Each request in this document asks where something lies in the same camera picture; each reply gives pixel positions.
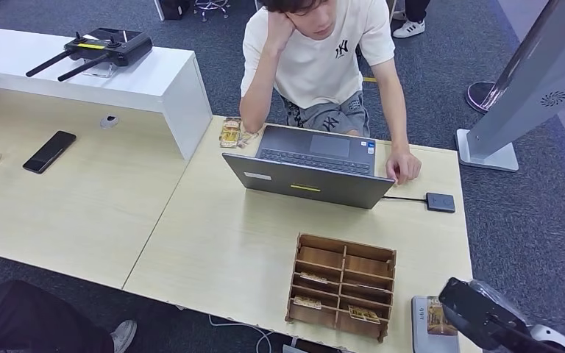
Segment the person's right hand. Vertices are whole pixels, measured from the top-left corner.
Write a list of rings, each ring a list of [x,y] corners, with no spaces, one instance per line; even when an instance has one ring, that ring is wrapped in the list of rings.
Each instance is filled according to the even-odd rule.
[[[279,54],[286,47],[295,25],[286,13],[268,12],[268,29],[264,49]]]

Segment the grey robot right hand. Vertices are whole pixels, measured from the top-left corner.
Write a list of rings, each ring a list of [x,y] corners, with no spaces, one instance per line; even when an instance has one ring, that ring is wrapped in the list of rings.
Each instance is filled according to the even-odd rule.
[[[507,311],[514,314],[519,320],[523,321],[526,325],[529,324],[527,317],[519,310],[519,308],[511,302],[507,297],[505,297],[498,290],[494,289],[488,283],[481,281],[479,279],[471,279],[467,282],[468,286],[481,293],[486,298],[491,299],[493,302],[499,306],[505,308]]]

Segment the person's left hand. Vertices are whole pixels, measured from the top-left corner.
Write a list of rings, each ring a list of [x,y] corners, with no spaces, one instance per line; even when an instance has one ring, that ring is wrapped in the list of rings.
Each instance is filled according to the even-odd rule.
[[[397,185],[416,179],[421,167],[421,161],[411,153],[408,146],[393,146],[385,164],[387,177]]]

